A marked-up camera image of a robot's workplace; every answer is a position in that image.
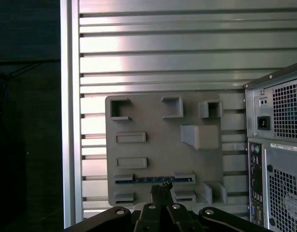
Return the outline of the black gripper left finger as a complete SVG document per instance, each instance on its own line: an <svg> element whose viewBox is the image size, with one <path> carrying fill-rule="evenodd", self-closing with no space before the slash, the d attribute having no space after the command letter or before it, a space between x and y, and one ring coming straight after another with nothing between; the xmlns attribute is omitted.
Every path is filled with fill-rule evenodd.
<svg viewBox="0 0 297 232"><path fill-rule="evenodd" d="M151 187L151 202L142 210L112 207L65 229L66 232L149 232L159 231L164 185Z"/></svg>

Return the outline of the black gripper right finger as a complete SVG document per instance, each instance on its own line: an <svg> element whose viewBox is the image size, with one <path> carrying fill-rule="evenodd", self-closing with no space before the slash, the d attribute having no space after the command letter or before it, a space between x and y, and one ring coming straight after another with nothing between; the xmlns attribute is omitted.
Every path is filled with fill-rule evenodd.
<svg viewBox="0 0 297 232"><path fill-rule="evenodd" d="M262 226L253 224L240 217L215 207L202 208L199 213L187 210L185 206L174 203L171 182L164 182L168 200L166 209L178 232L268 232Z"/></svg>

